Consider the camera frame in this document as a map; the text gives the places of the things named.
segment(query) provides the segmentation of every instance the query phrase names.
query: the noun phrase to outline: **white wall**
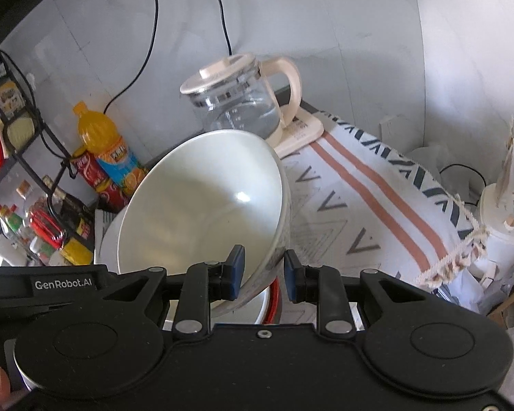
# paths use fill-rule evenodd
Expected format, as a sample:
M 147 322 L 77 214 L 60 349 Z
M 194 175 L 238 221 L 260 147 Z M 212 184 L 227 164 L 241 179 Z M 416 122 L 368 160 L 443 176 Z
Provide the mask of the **white wall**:
M 514 0 L 418 0 L 425 142 L 496 180 L 514 117 Z
M 108 112 L 143 162 L 200 129 L 179 98 L 179 86 L 227 53 L 216 0 L 159 3 L 147 69 Z M 407 149 L 401 151 L 422 144 L 424 62 L 417 0 L 223 3 L 235 52 L 289 56 L 299 66 L 303 97 L 311 104 L 378 137 L 382 119 L 403 116 Z M 84 99 L 102 110 L 132 79 L 145 58 L 153 16 L 154 0 L 44 0 L 4 41 L 22 69 L 35 74 L 37 103 L 67 148 L 79 144 L 72 106 Z M 41 147 L 33 154 L 45 167 L 53 162 Z M 83 185 L 72 190 L 87 199 L 91 191 Z

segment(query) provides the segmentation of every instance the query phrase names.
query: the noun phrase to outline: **soda can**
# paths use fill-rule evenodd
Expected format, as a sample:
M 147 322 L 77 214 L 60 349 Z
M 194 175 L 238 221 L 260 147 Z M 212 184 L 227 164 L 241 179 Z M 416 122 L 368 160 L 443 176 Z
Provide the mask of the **soda can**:
M 110 178 L 99 185 L 99 187 L 96 187 L 95 191 L 99 193 L 99 197 L 113 213 L 118 213 L 129 203 L 129 199 L 124 195 L 120 187 Z
M 78 169 L 78 173 L 82 175 L 93 189 L 97 189 L 99 185 L 108 179 L 108 175 L 84 145 L 74 152 L 71 162 Z

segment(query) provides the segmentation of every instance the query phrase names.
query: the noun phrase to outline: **bottle label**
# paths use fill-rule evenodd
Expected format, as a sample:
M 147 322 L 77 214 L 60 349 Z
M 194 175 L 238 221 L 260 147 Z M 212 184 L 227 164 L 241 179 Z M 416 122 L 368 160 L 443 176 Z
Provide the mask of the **bottle label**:
M 7 220 L 8 225 L 10 228 L 17 233 L 20 227 L 23 225 L 23 220 L 19 215 L 16 215 L 15 213 L 12 213 Z
M 148 173 L 122 137 L 107 151 L 99 154 L 97 161 L 128 196 L 133 195 L 135 189 Z
M 78 223 L 76 233 L 78 233 L 84 239 L 89 239 L 89 237 L 91 236 L 91 225 L 89 225 L 87 222 L 85 222 L 85 220 L 80 218 L 80 222 Z
M 93 260 L 93 253 L 75 238 L 66 242 L 59 253 L 74 266 L 85 266 L 91 264 Z
M 51 255 L 55 252 L 55 249 L 49 245 L 47 242 L 43 242 L 40 246 L 40 250 L 38 251 L 38 255 L 44 255 L 45 257 L 51 258 Z

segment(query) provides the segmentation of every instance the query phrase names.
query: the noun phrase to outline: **striped cloth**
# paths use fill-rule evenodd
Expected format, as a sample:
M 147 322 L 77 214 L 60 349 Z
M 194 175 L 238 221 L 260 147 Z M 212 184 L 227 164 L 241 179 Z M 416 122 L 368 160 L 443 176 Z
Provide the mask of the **striped cloth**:
M 303 264 L 356 277 L 374 268 L 433 288 L 484 254 L 485 229 L 428 171 L 338 117 L 314 115 L 324 135 L 282 160 Z M 282 321 L 309 321 L 312 312 L 287 304 Z

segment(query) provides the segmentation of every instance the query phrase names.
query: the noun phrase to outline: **power cord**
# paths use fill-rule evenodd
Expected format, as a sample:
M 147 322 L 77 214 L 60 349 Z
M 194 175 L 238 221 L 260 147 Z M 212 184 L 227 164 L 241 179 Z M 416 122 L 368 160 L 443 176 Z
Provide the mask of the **power cord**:
M 219 2 L 219 10 L 221 11 L 221 24 L 223 26 L 223 32 L 225 34 L 226 45 L 229 48 L 229 56 L 231 56 L 232 55 L 232 47 L 230 45 L 229 33 L 226 30 L 225 10 L 223 9 L 223 6 L 222 6 L 222 0 L 217 0 L 217 1 Z
M 137 73 L 137 75 L 135 76 L 135 78 L 122 90 L 120 91 L 118 94 L 116 94 L 108 103 L 107 103 L 107 106 L 105 106 L 105 109 L 103 110 L 103 113 L 106 114 L 107 113 L 107 110 L 108 108 L 110 107 L 110 105 L 118 98 L 120 97 L 122 94 L 124 94 L 127 90 L 130 89 L 130 87 L 133 86 L 133 84 L 135 82 L 137 82 L 137 79 L 139 78 L 139 76 L 143 73 L 143 71 L 145 70 L 145 67 L 148 63 L 148 59 L 150 59 L 151 57 L 151 54 L 152 54 L 152 49 L 154 48 L 154 42 L 155 42 L 155 38 L 156 38 L 156 27 L 158 26 L 158 0 L 155 0 L 155 21 L 154 21 L 154 26 L 152 28 L 152 38 L 151 38 L 151 45 L 150 47 L 148 48 L 148 52 L 147 52 L 147 56 L 145 58 L 145 61 L 143 62 L 143 66 L 141 66 L 141 69 L 139 70 L 139 72 Z
M 445 170 L 447 170 L 448 168 L 451 168 L 451 167 L 463 167 L 463 168 L 467 168 L 469 170 L 472 170 L 474 173 L 476 173 L 478 176 L 480 176 L 480 178 L 482 179 L 482 181 L 484 182 L 484 188 L 487 187 L 487 182 L 486 182 L 486 178 L 484 178 L 483 174 L 481 174 L 478 170 L 476 170 L 475 168 L 472 168 L 470 167 L 469 165 L 465 165 L 465 164 L 450 164 L 448 165 L 447 167 L 444 167 L 440 170 L 440 174 L 442 174 Z M 473 202 L 465 202 L 465 204 L 469 205 L 469 206 L 474 206 L 474 207 L 477 207 L 478 203 L 473 203 Z

